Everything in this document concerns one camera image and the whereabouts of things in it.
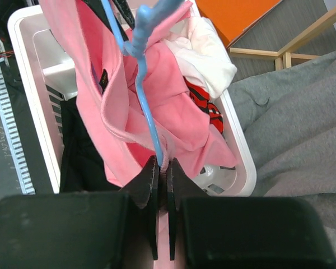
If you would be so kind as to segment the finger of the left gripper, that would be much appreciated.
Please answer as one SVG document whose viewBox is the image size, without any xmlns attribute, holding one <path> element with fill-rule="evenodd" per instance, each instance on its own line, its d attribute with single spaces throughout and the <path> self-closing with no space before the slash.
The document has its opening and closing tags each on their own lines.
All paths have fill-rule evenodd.
<svg viewBox="0 0 336 269">
<path fill-rule="evenodd" d="M 115 7 L 118 12 L 121 14 L 124 21 L 128 24 L 128 26 L 134 30 L 135 28 L 135 19 L 133 13 L 129 7 L 127 0 L 113 0 Z"/>
</svg>

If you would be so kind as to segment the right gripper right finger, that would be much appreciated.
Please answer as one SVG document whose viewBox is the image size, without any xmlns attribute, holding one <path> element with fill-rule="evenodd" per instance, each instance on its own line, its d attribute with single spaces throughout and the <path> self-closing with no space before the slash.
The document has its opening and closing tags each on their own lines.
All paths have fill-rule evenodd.
<svg viewBox="0 0 336 269">
<path fill-rule="evenodd" d="M 186 197 L 208 197 L 208 194 L 185 174 L 177 158 L 169 162 L 166 173 L 166 184 L 169 216 L 169 250 L 170 260 L 173 261 L 175 259 L 178 212 L 181 200 Z"/>
</svg>

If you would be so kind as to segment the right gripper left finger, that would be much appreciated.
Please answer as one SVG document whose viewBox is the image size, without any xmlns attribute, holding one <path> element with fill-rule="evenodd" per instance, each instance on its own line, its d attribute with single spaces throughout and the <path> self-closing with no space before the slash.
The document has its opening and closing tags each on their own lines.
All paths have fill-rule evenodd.
<svg viewBox="0 0 336 269">
<path fill-rule="evenodd" d="M 160 168 L 150 156 L 141 172 L 120 191 L 127 193 L 143 216 L 144 235 L 150 244 L 153 260 L 158 260 L 158 180 Z"/>
</svg>

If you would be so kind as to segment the light blue wire hanger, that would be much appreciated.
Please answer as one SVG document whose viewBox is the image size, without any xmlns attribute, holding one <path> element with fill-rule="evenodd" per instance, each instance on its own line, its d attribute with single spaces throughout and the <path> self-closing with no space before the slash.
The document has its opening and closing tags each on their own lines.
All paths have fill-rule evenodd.
<svg viewBox="0 0 336 269">
<path fill-rule="evenodd" d="M 123 39 L 111 4 L 108 1 L 101 1 L 101 4 L 119 49 L 124 55 L 131 55 L 137 60 L 138 73 L 135 80 L 137 96 L 150 130 L 157 163 L 159 166 L 162 166 L 164 153 L 143 89 L 143 80 L 147 73 L 147 63 L 144 52 L 153 30 L 162 23 L 163 20 L 172 15 L 181 6 L 182 1 L 158 1 L 153 7 L 141 5 L 136 11 L 136 24 L 133 30 L 132 41 L 125 41 Z"/>
</svg>

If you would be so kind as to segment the pink t shirt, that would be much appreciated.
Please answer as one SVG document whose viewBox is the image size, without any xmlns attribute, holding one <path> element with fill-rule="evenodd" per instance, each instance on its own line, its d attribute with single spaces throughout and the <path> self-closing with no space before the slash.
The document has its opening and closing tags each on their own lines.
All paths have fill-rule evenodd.
<svg viewBox="0 0 336 269">
<path fill-rule="evenodd" d="M 154 147 L 138 101 L 137 61 L 122 55 L 114 35 L 83 1 L 41 1 L 43 14 L 61 47 L 73 59 L 82 121 L 105 165 L 108 182 L 123 187 L 138 175 Z M 237 163 L 219 131 L 189 96 L 178 63 L 162 41 L 188 17 L 187 1 L 155 28 L 146 49 L 143 89 L 164 153 L 162 170 L 177 158 L 195 178 L 205 165 Z"/>
</svg>

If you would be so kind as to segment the black garment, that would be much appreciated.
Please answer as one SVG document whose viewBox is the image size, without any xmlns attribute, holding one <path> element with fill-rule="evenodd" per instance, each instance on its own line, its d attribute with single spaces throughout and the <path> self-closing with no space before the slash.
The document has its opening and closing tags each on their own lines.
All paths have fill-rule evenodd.
<svg viewBox="0 0 336 269">
<path fill-rule="evenodd" d="M 76 98 L 60 102 L 64 149 L 60 192 L 118 191 L 106 180 L 104 162 L 91 141 L 76 105 Z"/>
</svg>

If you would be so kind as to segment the red printed garment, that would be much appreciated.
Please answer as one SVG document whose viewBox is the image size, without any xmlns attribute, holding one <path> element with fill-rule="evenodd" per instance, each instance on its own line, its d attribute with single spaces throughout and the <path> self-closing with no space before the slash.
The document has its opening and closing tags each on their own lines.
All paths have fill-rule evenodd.
<svg viewBox="0 0 336 269">
<path fill-rule="evenodd" d="M 210 102 L 210 95 L 202 87 L 192 84 L 184 77 L 185 84 L 189 89 L 189 96 L 197 105 L 197 107 L 210 117 L 210 124 L 214 125 L 216 129 L 223 134 L 224 124 L 223 115 L 215 104 Z"/>
</svg>

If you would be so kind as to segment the white garment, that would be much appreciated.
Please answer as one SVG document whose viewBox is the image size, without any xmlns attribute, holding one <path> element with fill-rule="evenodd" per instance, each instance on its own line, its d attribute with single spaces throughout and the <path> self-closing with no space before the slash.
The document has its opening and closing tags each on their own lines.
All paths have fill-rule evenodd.
<svg viewBox="0 0 336 269">
<path fill-rule="evenodd" d="M 237 67 L 212 22 L 205 17 L 185 20 L 179 33 L 169 33 L 163 42 L 174 54 L 181 74 L 215 100 L 229 87 Z"/>
</svg>

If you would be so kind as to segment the white laundry basket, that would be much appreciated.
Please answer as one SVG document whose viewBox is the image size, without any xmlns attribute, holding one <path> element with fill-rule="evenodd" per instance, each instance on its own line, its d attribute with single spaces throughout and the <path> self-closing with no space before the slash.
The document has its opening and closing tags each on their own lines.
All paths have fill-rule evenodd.
<svg viewBox="0 0 336 269">
<path fill-rule="evenodd" d="M 15 11 L 7 28 L 52 190 L 58 193 L 63 153 L 60 101 L 77 94 L 74 63 L 51 34 L 39 5 Z M 237 165 L 233 170 L 208 165 L 194 181 L 210 195 L 249 196 L 256 168 L 229 92 L 214 103 L 223 115 L 223 136 Z"/>
</svg>

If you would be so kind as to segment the orange binder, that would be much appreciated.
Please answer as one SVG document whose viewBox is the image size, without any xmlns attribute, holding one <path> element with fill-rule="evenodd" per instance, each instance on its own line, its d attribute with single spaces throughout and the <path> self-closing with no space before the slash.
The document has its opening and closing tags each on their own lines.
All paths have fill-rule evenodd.
<svg viewBox="0 0 336 269">
<path fill-rule="evenodd" d="M 280 4 L 279 0 L 200 0 L 199 12 L 211 20 L 226 48 Z"/>
</svg>

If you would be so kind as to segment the grey sweatshirt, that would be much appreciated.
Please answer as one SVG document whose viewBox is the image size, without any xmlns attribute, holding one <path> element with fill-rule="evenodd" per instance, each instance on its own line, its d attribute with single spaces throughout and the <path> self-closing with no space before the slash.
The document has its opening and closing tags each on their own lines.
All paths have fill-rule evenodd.
<svg viewBox="0 0 336 269">
<path fill-rule="evenodd" d="M 308 201 L 336 253 L 336 51 L 228 91 L 256 167 L 253 195 Z"/>
</svg>

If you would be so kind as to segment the wooden clothes rack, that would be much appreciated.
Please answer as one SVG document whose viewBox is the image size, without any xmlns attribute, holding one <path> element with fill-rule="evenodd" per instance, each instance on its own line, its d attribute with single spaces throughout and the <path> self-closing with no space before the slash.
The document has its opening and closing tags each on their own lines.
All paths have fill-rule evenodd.
<svg viewBox="0 0 336 269">
<path fill-rule="evenodd" d="M 292 61 L 300 63 L 316 59 L 317 55 L 298 54 L 295 51 L 303 45 L 317 37 L 324 30 L 336 23 L 336 6 L 330 11 L 322 15 L 313 24 L 307 27 L 303 32 L 298 34 L 289 43 L 283 46 L 279 51 L 244 49 L 244 48 L 228 48 L 228 52 L 232 57 L 262 59 L 275 62 L 275 70 L 282 70 L 292 67 Z"/>
</svg>

